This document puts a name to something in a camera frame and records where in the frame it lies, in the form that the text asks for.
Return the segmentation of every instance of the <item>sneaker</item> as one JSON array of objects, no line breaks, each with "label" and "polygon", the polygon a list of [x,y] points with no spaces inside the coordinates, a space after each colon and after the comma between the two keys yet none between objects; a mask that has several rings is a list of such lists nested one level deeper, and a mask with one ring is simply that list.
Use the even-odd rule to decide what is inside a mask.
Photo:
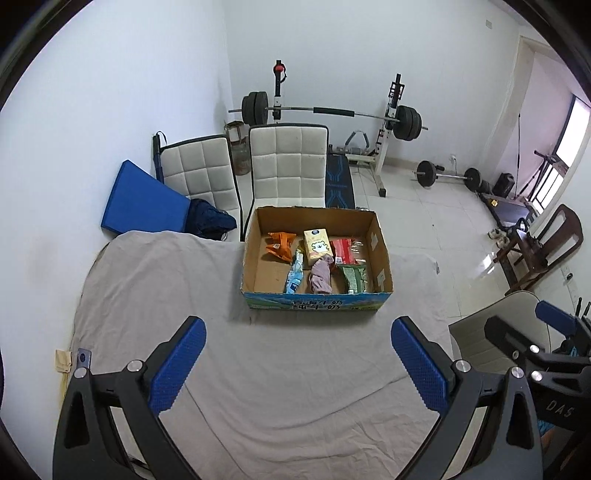
[{"label": "sneaker", "polygon": [[490,232],[488,232],[488,238],[493,240],[498,240],[504,236],[506,236],[506,233],[498,228],[493,228]]},{"label": "sneaker", "polygon": [[499,247],[499,249],[501,249],[501,248],[505,248],[507,245],[509,245],[509,242],[510,242],[510,240],[506,236],[502,236],[495,243],[496,243],[496,246]]}]

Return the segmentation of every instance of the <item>barbell on floor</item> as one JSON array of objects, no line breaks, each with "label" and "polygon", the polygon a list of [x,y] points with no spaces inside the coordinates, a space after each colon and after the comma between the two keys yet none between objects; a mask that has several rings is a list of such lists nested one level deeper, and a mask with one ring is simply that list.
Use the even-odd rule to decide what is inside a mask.
[{"label": "barbell on floor", "polygon": [[396,116],[379,116],[360,113],[342,108],[325,108],[320,106],[269,106],[266,92],[251,92],[242,99],[240,109],[228,110],[229,113],[242,113],[242,121],[251,127],[266,125],[270,111],[295,110],[301,112],[325,113],[340,116],[366,116],[387,121],[387,129],[392,130],[399,140],[411,141],[419,136],[421,130],[429,130],[423,126],[421,115],[412,107],[400,105],[396,109]]},{"label": "barbell on floor", "polygon": [[430,187],[439,177],[445,177],[448,179],[463,180],[466,187],[468,187],[468,190],[476,192],[482,183],[482,176],[476,168],[467,169],[463,176],[438,173],[438,170],[441,170],[441,167],[437,168],[433,162],[423,160],[418,164],[417,171],[415,172],[419,185],[425,188]]}]

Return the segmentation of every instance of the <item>bed sheet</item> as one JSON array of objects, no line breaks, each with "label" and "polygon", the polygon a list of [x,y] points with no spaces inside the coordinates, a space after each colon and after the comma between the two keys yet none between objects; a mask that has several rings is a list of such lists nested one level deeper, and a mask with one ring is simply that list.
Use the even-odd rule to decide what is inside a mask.
[{"label": "bed sheet", "polygon": [[451,356],[435,261],[391,254],[394,293],[377,312],[275,312],[244,302],[243,250],[120,235],[86,279],[72,349],[92,351],[95,374],[120,370],[199,316],[206,346],[160,418],[204,480],[395,478],[437,415],[392,349],[392,321],[408,315]]}]

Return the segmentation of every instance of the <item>blue cushion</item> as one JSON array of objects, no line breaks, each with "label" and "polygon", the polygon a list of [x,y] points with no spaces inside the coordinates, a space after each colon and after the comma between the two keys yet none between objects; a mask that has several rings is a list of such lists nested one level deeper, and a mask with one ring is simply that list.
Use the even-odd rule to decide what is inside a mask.
[{"label": "blue cushion", "polygon": [[182,232],[190,200],[125,160],[103,215],[101,227],[115,233]]}]

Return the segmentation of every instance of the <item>silver screw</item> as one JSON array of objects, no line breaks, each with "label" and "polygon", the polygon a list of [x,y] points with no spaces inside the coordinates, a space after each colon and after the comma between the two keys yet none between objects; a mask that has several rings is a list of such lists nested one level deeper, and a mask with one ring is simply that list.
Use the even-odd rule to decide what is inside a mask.
[{"label": "silver screw", "polygon": [[511,375],[513,375],[515,378],[523,378],[523,370],[519,367],[513,367],[511,369]]},{"label": "silver screw", "polygon": [[456,368],[460,371],[460,372],[469,372],[470,369],[472,368],[472,366],[465,360],[458,360],[456,362]]},{"label": "silver screw", "polygon": [[84,378],[86,376],[86,368],[84,368],[84,367],[76,368],[76,370],[74,370],[74,376],[76,378]]},{"label": "silver screw", "polygon": [[132,360],[127,364],[127,370],[130,372],[139,372],[143,366],[144,363],[141,360]]}]

